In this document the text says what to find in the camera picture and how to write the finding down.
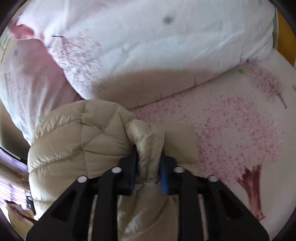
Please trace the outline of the pink floral pillow left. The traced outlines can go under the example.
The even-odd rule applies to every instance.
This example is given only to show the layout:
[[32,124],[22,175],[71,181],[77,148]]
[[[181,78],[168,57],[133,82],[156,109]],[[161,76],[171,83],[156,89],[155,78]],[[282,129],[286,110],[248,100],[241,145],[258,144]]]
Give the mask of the pink floral pillow left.
[[1,63],[1,101],[30,144],[43,116],[82,98],[31,28],[12,22],[9,34]]

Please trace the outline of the pink floral bed sheet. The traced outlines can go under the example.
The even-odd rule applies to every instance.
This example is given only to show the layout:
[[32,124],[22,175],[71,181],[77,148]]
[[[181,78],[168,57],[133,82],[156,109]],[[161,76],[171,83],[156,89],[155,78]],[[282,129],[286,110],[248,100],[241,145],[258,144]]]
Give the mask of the pink floral bed sheet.
[[218,176],[276,237],[295,209],[295,69],[278,51],[133,112],[193,125],[201,174]]

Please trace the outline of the pink floral pillow right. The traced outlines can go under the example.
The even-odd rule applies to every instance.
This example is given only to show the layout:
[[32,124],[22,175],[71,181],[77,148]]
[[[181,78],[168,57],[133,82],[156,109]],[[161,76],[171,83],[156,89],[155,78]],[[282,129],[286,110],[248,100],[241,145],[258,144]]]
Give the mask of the pink floral pillow right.
[[84,99],[136,108],[273,48],[269,1],[31,1],[18,17]]

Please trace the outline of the beige quilted down jacket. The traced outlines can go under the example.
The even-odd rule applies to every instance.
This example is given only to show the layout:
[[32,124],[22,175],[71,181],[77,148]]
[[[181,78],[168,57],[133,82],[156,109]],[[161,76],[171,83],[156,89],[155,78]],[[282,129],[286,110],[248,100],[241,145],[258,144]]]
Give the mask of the beige quilted down jacket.
[[117,103],[82,100],[51,111],[35,129],[28,153],[29,185],[37,217],[80,176],[95,178],[136,148],[135,189],[118,203],[119,240],[176,240],[178,199],[161,191],[161,155],[198,172],[192,125],[147,123]]

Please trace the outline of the pink floral pillow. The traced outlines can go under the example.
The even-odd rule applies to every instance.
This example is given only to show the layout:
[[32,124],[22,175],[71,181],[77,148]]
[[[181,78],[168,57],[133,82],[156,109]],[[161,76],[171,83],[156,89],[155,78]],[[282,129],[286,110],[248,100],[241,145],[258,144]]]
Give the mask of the pink floral pillow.
[[269,1],[31,1],[18,17],[84,99],[136,108],[273,48]]
[[12,22],[9,34],[1,63],[1,101],[30,144],[43,116],[82,98],[31,28]]

